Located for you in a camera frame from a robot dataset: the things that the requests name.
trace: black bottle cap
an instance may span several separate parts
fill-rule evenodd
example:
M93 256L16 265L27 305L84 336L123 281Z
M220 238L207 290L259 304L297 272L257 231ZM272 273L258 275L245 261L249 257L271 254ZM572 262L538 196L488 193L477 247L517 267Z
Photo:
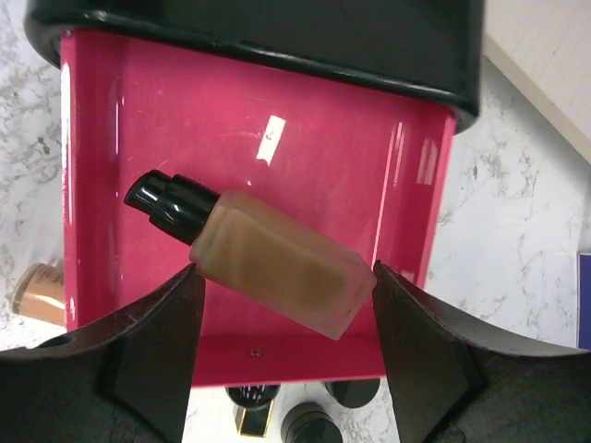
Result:
M150 215L150 223L192 245L218 201L218 194L177 174L142 175L127 191L125 203Z
M226 388L230 399L238 406L249 411L257 411L267 406L277 397L279 385L241 386Z
M338 426L316 403L301 403L281 425L283 443L343 443Z
M355 409L372 401L380 388L380 379L330 381L323 385L339 404L345 408Z

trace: marble table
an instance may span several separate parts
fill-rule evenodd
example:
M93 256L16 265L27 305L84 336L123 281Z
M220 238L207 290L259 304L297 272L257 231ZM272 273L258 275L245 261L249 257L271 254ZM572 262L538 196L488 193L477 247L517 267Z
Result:
M33 262L63 256L60 81L27 43L22 0L0 0L0 288ZM591 247L591 167L490 63L483 112L454 141L427 289L497 326L576 344L576 252ZM34 345L58 327L17 317L0 297L0 349ZM278 443L298 402L324 405L345 442L398 441L387 387L347 411L320 383L284 385L266 441ZM237 437L223 389L192 392L184 441Z

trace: black cylindrical container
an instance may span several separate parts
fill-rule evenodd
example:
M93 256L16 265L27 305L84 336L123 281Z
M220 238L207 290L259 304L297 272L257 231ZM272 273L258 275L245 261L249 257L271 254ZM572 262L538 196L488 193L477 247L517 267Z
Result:
M373 400L380 388L380 379L327 381L322 384L339 404L345 408L355 409Z
M301 403L292 409L281 425L283 443L343 443L341 431L316 403Z
M258 411L267 406L279 392L279 385L254 385L226 388L230 399L241 408Z

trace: foundation bottle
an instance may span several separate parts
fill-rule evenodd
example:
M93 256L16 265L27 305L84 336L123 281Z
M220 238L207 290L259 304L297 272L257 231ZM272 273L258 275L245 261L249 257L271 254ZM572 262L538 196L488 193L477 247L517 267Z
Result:
M376 279L357 252L245 191L220 196L182 175L144 174L127 205L191 245L200 275L338 340Z
M23 274L12 293L11 310L57 326L66 325L66 291L62 269L37 263Z

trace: red tray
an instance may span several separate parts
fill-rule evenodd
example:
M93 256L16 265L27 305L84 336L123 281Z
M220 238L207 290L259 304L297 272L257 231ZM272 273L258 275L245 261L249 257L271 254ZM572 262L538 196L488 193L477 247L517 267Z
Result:
M250 189L424 282L448 108L99 31L62 39L61 58L69 329L187 264L186 245L123 204L150 169ZM195 385L383 374L370 303L331 341L208 282Z

